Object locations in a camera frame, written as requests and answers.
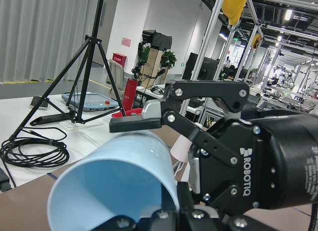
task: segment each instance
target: door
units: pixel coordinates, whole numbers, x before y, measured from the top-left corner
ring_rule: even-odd
[[[118,0],[104,0],[103,10],[101,13],[97,38],[102,40],[102,45],[105,50],[105,54],[108,48],[111,28],[113,26],[117,1]],[[98,46],[95,46],[93,61],[100,65],[104,65],[104,61],[101,57]]]

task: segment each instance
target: red cylinder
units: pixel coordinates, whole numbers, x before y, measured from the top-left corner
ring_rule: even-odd
[[[133,107],[133,102],[136,94],[138,80],[129,78],[126,84],[125,93],[123,97],[123,107],[125,111],[130,110]]]

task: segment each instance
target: robotiq logo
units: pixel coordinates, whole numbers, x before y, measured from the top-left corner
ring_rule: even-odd
[[[239,149],[240,154],[244,156],[244,192],[243,196],[249,196],[250,195],[250,186],[251,186],[251,177],[250,177],[250,169],[251,169],[251,158],[250,156],[253,153],[252,148],[240,148]]]

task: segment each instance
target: gray floor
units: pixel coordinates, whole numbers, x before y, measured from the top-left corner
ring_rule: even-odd
[[[106,84],[106,78],[107,72],[105,69],[96,66],[91,68],[87,91],[109,96],[110,86]],[[0,84],[0,99],[41,96],[51,84],[51,82]],[[73,81],[59,82],[51,95],[70,92],[73,84]],[[81,86],[82,81],[79,81],[78,92],[81,91]]]

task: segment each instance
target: red box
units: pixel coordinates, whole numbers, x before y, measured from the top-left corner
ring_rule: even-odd
[[[116,61],[118,64],[122,65],[122,67],[125,66],[127,56],[124,56],[119,53],[113,53],[113,60]]]

